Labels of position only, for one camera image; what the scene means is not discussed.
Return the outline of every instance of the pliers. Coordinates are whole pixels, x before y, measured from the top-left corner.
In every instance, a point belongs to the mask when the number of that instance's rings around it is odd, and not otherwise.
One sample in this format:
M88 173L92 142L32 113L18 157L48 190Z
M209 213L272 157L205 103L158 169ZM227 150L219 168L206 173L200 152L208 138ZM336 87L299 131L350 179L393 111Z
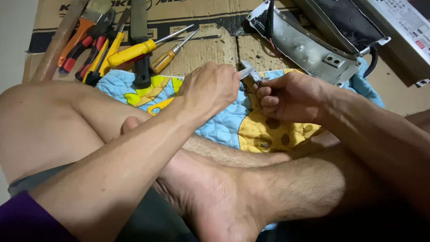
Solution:
M84 64L75 74L76 79L80 81L83 80L86 71L100 52L101 47L107 39L106 33L110 29L109 27L111 26L111 24L114 22L115 15L115 10L110 9L101 16L100 20L97 22L96 25L91 26L88 29L87 36L83 40L78 42L68 53L63 66L61 66L61 68L59 69L60 74L68 74L72 70L77 58L84 52L84 50L86 50L92 44L91 53L89 54L88 59L84 62Z

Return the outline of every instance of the foot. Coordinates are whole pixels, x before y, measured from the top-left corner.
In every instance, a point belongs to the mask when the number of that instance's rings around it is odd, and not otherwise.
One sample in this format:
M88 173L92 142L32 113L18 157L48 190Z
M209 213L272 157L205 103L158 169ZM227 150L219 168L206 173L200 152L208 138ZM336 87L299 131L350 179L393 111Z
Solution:
M123 131L139 121L130 117ZM267 192L258 177L181 149L154 188L191 224L203 242L254 242L270 222Z

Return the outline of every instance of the hand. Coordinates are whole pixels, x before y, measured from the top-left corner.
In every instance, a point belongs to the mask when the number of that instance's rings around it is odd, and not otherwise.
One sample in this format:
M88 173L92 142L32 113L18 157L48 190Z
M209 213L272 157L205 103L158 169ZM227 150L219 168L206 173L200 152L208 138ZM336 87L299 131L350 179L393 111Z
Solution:
M239 86L240 73L232 65L208 62L185 77L178 95L209 119L236 101Z
M318 124L324 104L331 93L340 88L318 78L289 72L262 83L257 90L263 113L272 118L295 123Z

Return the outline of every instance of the screwdriver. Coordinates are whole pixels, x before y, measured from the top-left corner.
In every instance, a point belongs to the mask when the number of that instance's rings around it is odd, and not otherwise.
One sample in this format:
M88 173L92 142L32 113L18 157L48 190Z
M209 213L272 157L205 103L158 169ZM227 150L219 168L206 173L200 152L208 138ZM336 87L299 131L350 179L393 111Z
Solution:
M197 29L194 31L184 42L182 42L179 46L175 45L171 50L164 53L158 60L154 62L154 64L151 65L151 71L158 75L160 74L164 68L166 68L170 62L175 58L175 56L181 51L182 46L189 41L200 29Z
M109 62L111 67L114 67L114 66L122 64L128 60L131 60L131 59L133 59L139 55L148 54L157 48L158 43L163 42L167 39L170 39L174 36L177 36L180 33L186 31L187 29L189 29L193 26L194 26L194 24L189 25L186 28L183 28L176 33L173 33L167 37L164 37L161 40L157 40L156 42L154 42L153 40L148 40L148 41L145 41L143 43L136 44L136 45L134 45L128 49L125 49L123 51L120 51L116 54L111 55L110 57L107 58L107 62Z

